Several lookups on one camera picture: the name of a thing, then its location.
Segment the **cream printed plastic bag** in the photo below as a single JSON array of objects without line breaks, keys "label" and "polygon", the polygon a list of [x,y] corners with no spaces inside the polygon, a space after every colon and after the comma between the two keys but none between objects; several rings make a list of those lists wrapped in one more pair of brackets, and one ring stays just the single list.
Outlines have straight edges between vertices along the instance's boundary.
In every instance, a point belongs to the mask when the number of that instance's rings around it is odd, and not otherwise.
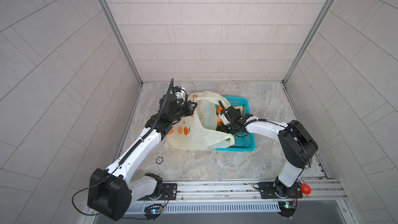
[{"label": "cream printed plastic bag", "polygon": [[220,120],[216,109],[221,102],[225,107],[230,102],[218,93],[211,91],[196,92],[189,100],[197,103],[192,116],[183,117],[173,125],[165,138],[165,146],[177,150],[212,150],[228,148],[235,144],[233,135],[217,131]]}]

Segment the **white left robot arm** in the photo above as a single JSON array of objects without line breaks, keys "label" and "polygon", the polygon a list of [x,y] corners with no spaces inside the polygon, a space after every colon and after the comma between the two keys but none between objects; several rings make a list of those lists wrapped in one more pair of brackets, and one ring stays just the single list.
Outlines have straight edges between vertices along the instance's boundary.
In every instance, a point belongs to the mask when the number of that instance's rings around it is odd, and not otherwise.
[{"label": "white left robot arm", "polygon": [[169,134],[174,124],[192,116],[196,102],[166,94],[160,109],[151,116],[133,145],[106,169],[96,169],[88,187],[87,206],[108,218],[118,221],[131,203],[148,197],[163,196],[163,179],[153,173],[132,181],[136,170],[147,155]]}]

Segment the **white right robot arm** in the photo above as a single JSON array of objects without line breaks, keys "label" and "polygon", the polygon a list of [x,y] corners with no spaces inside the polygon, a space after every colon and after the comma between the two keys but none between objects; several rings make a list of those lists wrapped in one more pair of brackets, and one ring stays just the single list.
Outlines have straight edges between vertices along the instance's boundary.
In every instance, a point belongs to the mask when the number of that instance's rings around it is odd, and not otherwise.
[{"label": "white right robot arm", "polygon": [[240,110],[230,106],[221,107],[219,117],[226,132],[230,134],[258,134],[280,143],[286,162],[275,179],[273,188],[288,190],[296,182],[305,168],[311,167],[312,158],[318,151],[318,144],[297,120],[272,122],[252,114],[242,115]]}]

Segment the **beige bread roll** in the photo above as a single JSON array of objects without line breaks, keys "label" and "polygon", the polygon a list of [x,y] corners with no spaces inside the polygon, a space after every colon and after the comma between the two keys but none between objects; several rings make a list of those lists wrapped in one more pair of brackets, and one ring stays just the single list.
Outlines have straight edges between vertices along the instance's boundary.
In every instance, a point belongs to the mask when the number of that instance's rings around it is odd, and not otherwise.
[{"label": "beige bread roll", "polygon": [[244,111],[244,108],[243,108],[242,106],[234,106],[234,108],[235,108],[237,111],[240,111],[241,114],[242,114],[243,111]]}]

